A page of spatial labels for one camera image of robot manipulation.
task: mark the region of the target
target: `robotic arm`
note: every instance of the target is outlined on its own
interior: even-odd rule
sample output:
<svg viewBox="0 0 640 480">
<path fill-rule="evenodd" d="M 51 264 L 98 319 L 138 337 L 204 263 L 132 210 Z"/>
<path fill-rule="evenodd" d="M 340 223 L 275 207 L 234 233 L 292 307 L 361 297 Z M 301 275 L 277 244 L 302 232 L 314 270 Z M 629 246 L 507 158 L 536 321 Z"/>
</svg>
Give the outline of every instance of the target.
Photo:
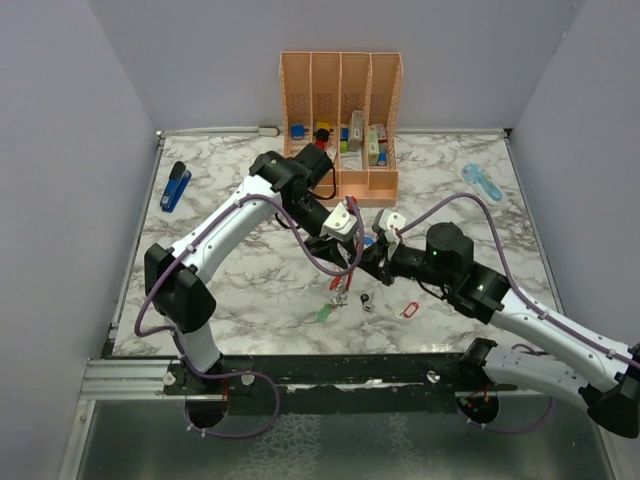
<svg viewBox="0 0 640 480">
<path fill-rule="evenodd" d="M 146 252 L 146 293 L 156 289 L 149 295 L 155 308 L 176 329 L 200 371 L 214 368 L 221 358 L 208 326 L 216 301 L 206 283 L 236 245 L 278 207 L 309 234 L 305 245 L 313 256 L 341 267 L 360 256 L 354 246 L 355 212 L 342 203 L 329 212 L 310 192 L 331 168 L 331 160 L 314 145 L 295 159 L 275 152 L 260 155 L 250 175 L 202 225 L 169 249 L 155 244 Z M 373 225 L 377 240 L 357 266 L 385 285 L 403 277 L 435 286 L 442 292 L 439 298 L 462 315 L 511 331 L 557 359 L 476 339 L 463 356 L 474 375 L 485 383 L 516 385 L 563 399 L 586 409 L 614 433 L 638 436 L 638 347 L 576 324 L 512 285 L 508 271 L 505 276 L 475 262 L 473 241 L 454 224 L 431 226 L 425 249 L 402 242 L 401 233 L 410 228 L 405 224 L 397 212 L 379 212 Z"/>
</svg>

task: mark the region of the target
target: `wall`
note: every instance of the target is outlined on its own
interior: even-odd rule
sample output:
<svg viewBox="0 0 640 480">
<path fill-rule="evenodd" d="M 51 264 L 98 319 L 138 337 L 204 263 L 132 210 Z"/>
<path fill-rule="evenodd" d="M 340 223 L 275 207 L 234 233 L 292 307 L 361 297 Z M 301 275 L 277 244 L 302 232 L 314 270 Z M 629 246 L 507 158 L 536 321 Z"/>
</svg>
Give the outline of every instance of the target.
<svg viewBox="0 0 640 480">
<path fill-rule="evenodd" d="M 513 127 L 581 0 L 89 0 L 160 129 L 280 124 L 282 50 L 400 51 L 401 126 Z"/>
<path fill-rule="evenodd" d="M 84 0 L 0 5 L 0 465 L 55 478 L 154 128 Z"/>
<path fill-rule="evenodd" d="M 513 133 L 567 312 L 632 345 L 640 342 L 638 25 L 638 2 L 587 0 Z"/>
</svg>

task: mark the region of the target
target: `green object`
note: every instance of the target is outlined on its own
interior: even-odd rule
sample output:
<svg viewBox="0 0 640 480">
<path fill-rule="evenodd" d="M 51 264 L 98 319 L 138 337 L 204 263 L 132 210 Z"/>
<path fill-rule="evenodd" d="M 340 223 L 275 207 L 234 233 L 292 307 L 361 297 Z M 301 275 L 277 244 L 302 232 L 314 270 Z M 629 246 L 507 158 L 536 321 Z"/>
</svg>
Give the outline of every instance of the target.
<svg viewBox="0 0 640 480">
<path fill-rule="evenodd" d="M 325 306 L 322 307 L 322 309 L 316 315 L 316 322 L 326 322 L 327 318 L 329 318 L 329 315 L 331 315 L 331 312 L 333 312 L 333 305 L 331 305 L 330 303 L 326 303 Z"/>
</svg>

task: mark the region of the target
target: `wooden organizer box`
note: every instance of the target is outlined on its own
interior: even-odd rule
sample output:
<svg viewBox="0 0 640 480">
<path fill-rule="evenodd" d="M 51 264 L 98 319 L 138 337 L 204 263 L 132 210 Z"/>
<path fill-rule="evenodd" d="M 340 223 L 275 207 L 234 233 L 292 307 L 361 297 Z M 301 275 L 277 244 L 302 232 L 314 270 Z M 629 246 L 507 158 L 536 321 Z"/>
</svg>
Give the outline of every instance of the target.
<svg viewBox="0 0 640 480">
<path fill-rule="evenodd" d="M 401 55 L 283 52 L 280 55 L 280 84 L 285 156 L 293 157 L 307 143 L 315 141 L 315 122 L 331 125 L 327 149 L 336 152 L 333 162 L 337 194 L 322 203 L 333 206 L 345 195 L 353 195 L 361 207 L 394 206 L 398 198 L 395 133 L 402 86 Z M 362 165 L 345 169 L 340 157 L 340 124 L 349 124 L 354 110 L 364 112 Z M 384 124 L 387 130 L 387 165 L 383 167 L 370 166 L 367 160 L 367 131 L 369 125 L 376 123 Z M 295 124 L 304 125 L 304 140 L 291 138 L 289 128 Z M 323 197 L 330 196 L 333 173 L 329 172 L 314 191 Z"/>
</svg>

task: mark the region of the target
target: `blue stapler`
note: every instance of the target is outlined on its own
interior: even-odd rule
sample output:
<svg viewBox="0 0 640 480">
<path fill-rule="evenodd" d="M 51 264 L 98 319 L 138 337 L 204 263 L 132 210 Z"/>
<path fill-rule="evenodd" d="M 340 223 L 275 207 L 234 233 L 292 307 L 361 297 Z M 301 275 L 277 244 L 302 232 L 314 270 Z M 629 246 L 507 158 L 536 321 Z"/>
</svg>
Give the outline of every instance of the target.
<svg viewBox="0 0 640 480">
<path fill-rule="evenodd" d="M 187 170 L 187 166 L 183 162 L 176 162 L 171 169 L 169 182 L 160 199 L 160 208 L 163 212 L 173 212 L 190 179 L 191 172 Z"/>
</svg>

